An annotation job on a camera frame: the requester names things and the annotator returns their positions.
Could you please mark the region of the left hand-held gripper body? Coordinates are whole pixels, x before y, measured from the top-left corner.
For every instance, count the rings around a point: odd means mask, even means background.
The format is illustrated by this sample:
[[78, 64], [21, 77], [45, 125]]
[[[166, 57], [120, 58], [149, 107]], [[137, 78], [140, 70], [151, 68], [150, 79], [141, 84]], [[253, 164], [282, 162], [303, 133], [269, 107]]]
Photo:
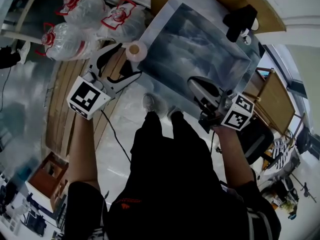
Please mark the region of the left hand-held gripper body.
[[67, 95], [69, 108], [87, 120], [92, 119], [120, 91], [120, 84], [114, 81], [123, 78], [120, 71], [124, 63], [123, 53], [116, 53], [108, 60], [90, 59]]

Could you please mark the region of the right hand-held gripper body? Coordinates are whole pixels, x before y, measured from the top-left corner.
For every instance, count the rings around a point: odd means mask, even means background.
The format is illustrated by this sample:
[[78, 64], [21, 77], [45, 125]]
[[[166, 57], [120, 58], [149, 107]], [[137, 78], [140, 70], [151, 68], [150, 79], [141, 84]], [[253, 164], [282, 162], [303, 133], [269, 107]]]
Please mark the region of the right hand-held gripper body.
[[197, 91], [197, 102], [201, 109], [198, 122], [206, 132], [217, 126], [242, 130], [249, 123], [255, 106], [244, 95], [233, 90], [214, 96], [201, 88]]

